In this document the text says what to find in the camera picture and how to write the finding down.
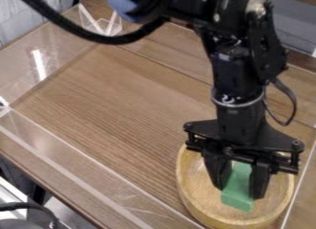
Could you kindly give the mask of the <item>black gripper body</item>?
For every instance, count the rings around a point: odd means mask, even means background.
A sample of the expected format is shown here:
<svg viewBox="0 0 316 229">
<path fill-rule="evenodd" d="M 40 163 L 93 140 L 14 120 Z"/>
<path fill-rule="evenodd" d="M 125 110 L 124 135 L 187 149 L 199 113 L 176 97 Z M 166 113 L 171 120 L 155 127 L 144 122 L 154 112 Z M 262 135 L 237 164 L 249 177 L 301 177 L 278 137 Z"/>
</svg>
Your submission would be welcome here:
<svg viewBox="0 0 316 229">
<path fill-rule="evenodd" d="M 298 173 L 304 143 L 269 125 L 262 105 L 235 110 L 219 106 L 215 119 L 187 122 L 183 131 L 187 150 L 200 156 L 203 151 L 221 151 L 230 161 L 266 161 L 270 175 Z"/>
</svg>

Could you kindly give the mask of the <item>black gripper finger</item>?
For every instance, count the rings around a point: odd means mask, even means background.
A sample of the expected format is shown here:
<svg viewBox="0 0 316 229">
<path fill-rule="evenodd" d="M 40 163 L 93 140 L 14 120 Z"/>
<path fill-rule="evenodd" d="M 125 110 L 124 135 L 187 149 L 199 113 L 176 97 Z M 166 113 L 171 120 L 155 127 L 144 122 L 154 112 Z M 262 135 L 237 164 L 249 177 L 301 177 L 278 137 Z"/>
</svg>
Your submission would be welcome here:
<svg viewBox="0 0 316 229">
<path fill-rule="evenodd" d="M 202 157 L 213 186 L 222 190 L 231 171 L 230 160 L 221 151 L 203 151 Z"/>
<path fill-rule="evenodd" d="M 249 195 L 251 199 L 262 199 L 270 180 L 270 164 L 258 160 L 251 165 L 251 173 L 249 178 Z"/>
</svg>

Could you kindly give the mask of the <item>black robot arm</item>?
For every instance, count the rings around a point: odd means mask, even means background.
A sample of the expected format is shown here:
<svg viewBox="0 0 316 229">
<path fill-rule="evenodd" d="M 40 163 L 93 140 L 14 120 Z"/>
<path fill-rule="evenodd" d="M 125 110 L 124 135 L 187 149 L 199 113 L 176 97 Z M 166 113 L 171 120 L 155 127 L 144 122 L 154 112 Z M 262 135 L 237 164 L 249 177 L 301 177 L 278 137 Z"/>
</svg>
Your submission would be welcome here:
<svg viewBox="0 0 316 229">
<path fill-rule="evenodd" d="M 159 17 L 187 22 L 213 66 L 214 120 L 183 124 L 186 149 L 200 153 L 213 185 L 229 184 L 231 162 L 250 165 L 247 195 L 262 199 L 270 176 L 298 172 L 304 144 L 269 126 L 266 86 L 292 101 L 278 80 L 287 51 L 278 40 L 270 0 L 105 0 L 121 18 L 144 23 Z"/>
</svg>

